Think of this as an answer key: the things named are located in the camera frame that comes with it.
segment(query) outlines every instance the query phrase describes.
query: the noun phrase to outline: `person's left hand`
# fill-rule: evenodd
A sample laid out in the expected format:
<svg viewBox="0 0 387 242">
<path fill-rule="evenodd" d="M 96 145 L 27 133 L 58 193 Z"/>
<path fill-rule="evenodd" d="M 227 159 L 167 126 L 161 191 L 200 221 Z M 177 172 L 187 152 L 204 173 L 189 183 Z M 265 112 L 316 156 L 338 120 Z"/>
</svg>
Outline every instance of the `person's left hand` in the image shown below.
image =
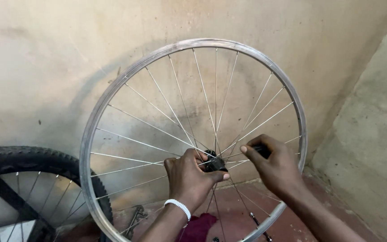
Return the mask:
<svg viewBox="0 0 387 242">
<path fill-rule="evenodd" d="M 180 159 L 168 158 L 164 161 L 169 198 L 183 203 L 191 214 L 206 200 L 214 184 L 230 177 L 224 171 L 203 172 L 198 166 L 203 161 L 207 161 L 207 155 L 195 149 L 187 149 Z"/>
</svg>

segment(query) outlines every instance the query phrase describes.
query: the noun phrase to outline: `maroon cloth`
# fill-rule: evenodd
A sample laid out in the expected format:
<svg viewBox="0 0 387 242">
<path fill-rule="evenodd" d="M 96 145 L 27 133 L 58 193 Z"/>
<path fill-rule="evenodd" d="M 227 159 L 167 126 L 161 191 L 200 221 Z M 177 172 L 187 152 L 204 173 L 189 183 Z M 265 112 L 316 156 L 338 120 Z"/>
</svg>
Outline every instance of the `maroon cloth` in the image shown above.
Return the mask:
<svg viewBox="0 0 387 242">
<path fill-rule="evenodd" d="M 205 242 L 210 228 L 217 220 L 218 219 L 215 216 L 209 213 L 203 213 L 200 217 L 192 216 L 191 221 L 189 221 L 186 228 L 181 229 L 175 241 Z"/>
</svg>

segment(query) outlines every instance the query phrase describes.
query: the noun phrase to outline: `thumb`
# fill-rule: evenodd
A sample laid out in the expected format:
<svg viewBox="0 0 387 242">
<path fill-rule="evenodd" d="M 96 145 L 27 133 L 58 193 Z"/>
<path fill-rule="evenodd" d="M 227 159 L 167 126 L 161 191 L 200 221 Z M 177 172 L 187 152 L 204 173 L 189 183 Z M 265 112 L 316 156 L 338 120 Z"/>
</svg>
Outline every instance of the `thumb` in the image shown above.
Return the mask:
<svg viewBox="0 0 387 242">
<path fill-rule="evenodd" d="M 230 178 L 229 173 L 224 171 L 213 171 L 213 172 L 207 172 L 206 174 L 209 178 L 213 180 L 214 183 L 226 181 Z"/>
<path fill-rule="evenodd" d="M 240 146 L 240 151 L 257 167 L 258 165 L 268 164 L 266 159 L 261 156 L 254 148 L 248 145 Z"/>
</svg>

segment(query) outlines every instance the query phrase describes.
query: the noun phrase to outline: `black tool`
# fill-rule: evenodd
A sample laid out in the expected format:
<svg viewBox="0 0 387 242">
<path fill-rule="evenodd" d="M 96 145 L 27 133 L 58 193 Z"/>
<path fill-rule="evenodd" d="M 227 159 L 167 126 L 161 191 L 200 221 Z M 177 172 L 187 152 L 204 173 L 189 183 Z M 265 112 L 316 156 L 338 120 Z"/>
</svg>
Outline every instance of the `black tool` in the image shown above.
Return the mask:
<svg viewBox="0 0 387 242">
<path fill-rule="evenodd" d="M 223 160 L 221 158 L 215 158 L 215 157 L 218 157 L 216 155 L 216 152 L 208 149 L 205 151 L 205 154 L 208 157 L 207 163 L 204 164 L 204 166 L 206 166 L 205 172 L 212 172 L 212 171 L 228 172 L 228 169 L 225 167 L 225 163 L 223 162 Z"/>
<path fill-rule="evenodd" d="M 252 146 L 259 154 L 261 154 L 262 157 L 268 159 L 271 155 L 271 151 L 268 149 L 266 145 L 257 145 L 257 146 Z"/>
<path fill-rule="evenodd" d="M 250 217 L 251 217 L 251 218 L 253 219 L 253 221 L 256 223 L 256 226 L 259 226 L 259 221 L 256 219 L 256 217 L 253 215 L 252 212 L 250 213 Z M 267 234 L 266 231 L 264 231 L 262 234 L 265 236 L 265 238 L 267 239 L 268 242 L 272 242 L 272 241 L 273 241 L 273 239 L 271 238 L 271 236 L 269 236 L 269 235 Z"/>
</svg>

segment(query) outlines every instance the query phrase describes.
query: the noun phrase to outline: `forearm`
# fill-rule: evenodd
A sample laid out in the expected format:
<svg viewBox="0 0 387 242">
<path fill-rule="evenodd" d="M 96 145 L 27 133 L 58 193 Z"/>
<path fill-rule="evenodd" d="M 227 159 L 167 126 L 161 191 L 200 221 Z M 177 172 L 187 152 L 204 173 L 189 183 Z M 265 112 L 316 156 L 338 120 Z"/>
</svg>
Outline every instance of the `forearm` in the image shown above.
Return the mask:
<svg viewBox="0 0 387 242">
<path fill-rule="evenodd" d="M 297 214 L 320 242 L 365 242 L 358 234 L 330 213 L 305 187 L 300 186 L 282 200 Z"/>
<path fill-rule="evenodd" d="M 186 214 L 174 204 L 167 204 L 153 224 L 139 239 L 140 242 L 174 241 L 187 223 Z"/>
</svg>

